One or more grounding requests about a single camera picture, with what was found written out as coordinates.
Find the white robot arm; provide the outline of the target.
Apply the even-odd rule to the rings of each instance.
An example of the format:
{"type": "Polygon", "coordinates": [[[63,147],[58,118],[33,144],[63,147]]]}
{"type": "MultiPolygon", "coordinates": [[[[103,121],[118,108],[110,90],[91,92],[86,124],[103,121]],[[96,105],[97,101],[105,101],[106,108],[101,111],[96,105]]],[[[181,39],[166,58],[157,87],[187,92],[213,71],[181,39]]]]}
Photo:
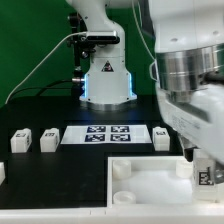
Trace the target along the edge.
{"type": "Polygon", "coordinates": [[[142,25],[155,37],[161,116],[213,160],[224,182],[224,0],[143,0],[142,25]]]}

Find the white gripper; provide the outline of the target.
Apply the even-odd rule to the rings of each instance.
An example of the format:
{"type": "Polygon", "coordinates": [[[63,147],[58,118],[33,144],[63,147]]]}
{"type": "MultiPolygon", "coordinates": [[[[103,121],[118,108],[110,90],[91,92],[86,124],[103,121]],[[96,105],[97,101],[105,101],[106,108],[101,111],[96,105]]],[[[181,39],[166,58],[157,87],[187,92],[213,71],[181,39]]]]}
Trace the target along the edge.
{"type": "MultiPolygon", "coordinates": [[[[192,162],[193,152],[199,147],[224,164],[224,87],[208,84],[195,91],[185,104],[172,102],[159,87],[156,93],[163,121],[180,133],[185,159],[192,162]]],[[[212,171],[216,184],[224,183],[222,164],[216,163],[212,171]]]]}

